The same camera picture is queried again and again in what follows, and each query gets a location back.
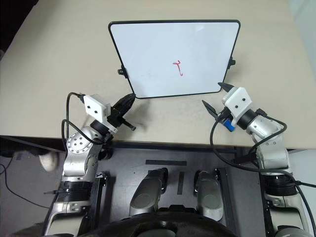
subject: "gray floor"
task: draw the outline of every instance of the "gray floor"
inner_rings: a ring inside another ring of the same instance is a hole
[[[147,159],[185,160],[187,166],[145,165]],[[9,158],[1,158],[8,164]],[[183,204],[196,207],[193,196],[194,174],[197,170],[213,172],[217,167],[226,167],[214,154],[168,150],[116,149],[110,160],[99,162],[98,169],[108,171],[114,180],[112,195],[104,189],[111,204],[101,202],[101,223],[116,221],[128,216],[129,202],[138,184],[148,170],[167,167],[168,187],[160,198],[159,207]],[[60,181],[62,166],[52,173],[41,167],[38,157],[28,152],[18,152],[7,171],[8,185],[16,193],[41,205],[49,206],[53,195],[43,192],[55,190]],[[177,194],[179,172],[185,172],[182,195]],[[265,235],[262,202],[258,175],[228,167],[234,216],[240,236],[262,237]],[[1,229],[0,235],[9,234],[44,220],[47,209],[36,207],[8,192],[1,175]]]

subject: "beige table surface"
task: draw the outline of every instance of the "beige table surface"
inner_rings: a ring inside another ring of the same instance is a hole
[[[288,148],[316,148],[316,80],[285,0],[40,0],[1,62],[0,134],[61,137],[70,91],[100,94],[112,104],[131,92],[117,74],[108,23],[119,20],[237,19],[236,65],[225,82],[243,86],[254,107],[288,124]],[[222,109],[225,92],[137,99],[116,140],[208,144],[214,119],[201,100]],[[87,123],[71,101],[70,119]],[[253,145],[238,128],[216,129],[219,145]]]

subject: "red handwritten mark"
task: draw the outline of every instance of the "red handwritten mark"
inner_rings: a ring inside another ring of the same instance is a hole
[[[178,62],[177,63],[173,63],[174,65],[177,65],[178,66],[178,69],[179,69],[179,73],[180,73],[180,76],[183,76],[183,73],[181,73],[181,69],[180,69],[180,61],[178,60]]]

